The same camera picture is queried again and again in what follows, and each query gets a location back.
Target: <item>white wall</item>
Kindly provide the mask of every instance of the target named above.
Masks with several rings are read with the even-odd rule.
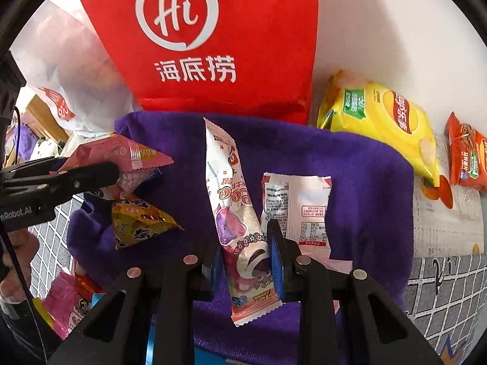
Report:
[[[315,107],[348,68],[423,106],[437,132],[455,111],[487,135],[487,48],[454,2],[320,0],[319,16]]]

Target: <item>white circular logo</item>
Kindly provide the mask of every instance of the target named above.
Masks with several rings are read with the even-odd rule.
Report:
[[[150,38],[150,40],[154,41],[157,45],[166,48],[168,50],[174,50],[179,52],[194,50],[199,46],[203,45],[203,43],[205,43],[206,40],[210,38],[218,22],[218,14],[219,14],[218,0],[205,0],[205,2],[206,2],[206,12],[207,12],[205,24],[203,25],[203,28],[201,29],[201,32],[198,34],[198,36],[188,45],[184,42],[167,41],[159,37],[150,29],[144,15],[145,0],[135,0],[135,15],[137,17],[137,21],[140,24],[140,27],[142,28],[142,31],[145,33],[145,35],[148,36],[148,38]],[[187,9],[189,11],[189,6],[190,6],[189,1],[186,0],[186,2],[183,3],[183,9]],[[164,24],[165,26],[166,16],[169,15],[170,13],[175,12],[175,10],[179,8],[179,6],[173,6],[171,7],[171,9],[168,9],[166,11],[164,11],[164,7],[162,7],[162,12],[161,12],[161,7],[159,8],[160,8],[159,17],[155,18],[154,24],[161,23]],[[184,14],[184,21],[188,24],[194,24],[197,21],[197,15],[193,20],[191,20],[189,19],[189,12],[186,12]]]

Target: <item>green label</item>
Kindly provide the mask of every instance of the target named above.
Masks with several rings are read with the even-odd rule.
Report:
[[[343,112],[356,119],[366,118],[364,89],[345,89],[343,94]]]
[[[468,175],[473,179],[479,176],[479,162],[477,160],[477,155],[474,152],[470,152],[470,171]]]

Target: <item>grid-patterned fabric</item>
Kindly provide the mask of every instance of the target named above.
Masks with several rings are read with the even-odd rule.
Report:
[[[406,313],[436,352],[448,336],[453,352],[466,342],[462,359],[468,351],[487,292],[486,264],[487,253],[414,259]]]
[[[31,292],[34,297],[45,298],[53,279],[58,275],[61,267],[71,271],[74,263],[68,251],[67,234],[69,217],[78,210],[83,202],[83,195],[73,198],[55,208],[54,221],[32,226],[29,230],[37,236],[40,247],[32,260]]]

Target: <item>black cable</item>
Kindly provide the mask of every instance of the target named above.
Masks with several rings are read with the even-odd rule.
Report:
[[[20,144],[20,111],[17,107],[14,107],[17,113],[17,144],[15,144],[15,164],[19,161],[19,144]]]
[[[24,278],[24,275],[22,273],[22,268],[20,267],[20,264],[19,264],[19,259],[17,258],[17,255],[15,254],[14,246],[12,245],[12,242],[10,241],[10,238],[8,237],[8,233],[5,231],[5,227],[1,222],[0,222],[0,239],[2,240],[3,247],[7,250],[8,255],[10,256],[10,259],[12,260],[12,263],[14,264],[14,269],[15,269],[15,272],[17,273],[17,276],[20,280],[20,285],[22,286],[22,290],[24,291],[25,297],[27,299],[27,304],[29,305],[29,310],[30,310],[31,316],[33,318],[33,322],[36,325],[37,334],[39,335],[40,344],[42,345],[42,352],[44,353],[44,361],[47,364],[46,347],[44,345],[44,340],[42,339],[42,334],[40,332],[40,328],[39,328],[39,325],[37,323],[37,318],[36,318],[36,315],[34,313],[34,306],[32,303],[32,297],[30,295],[29,287],[27,286],[27,283],[25,282],[25,278]]]

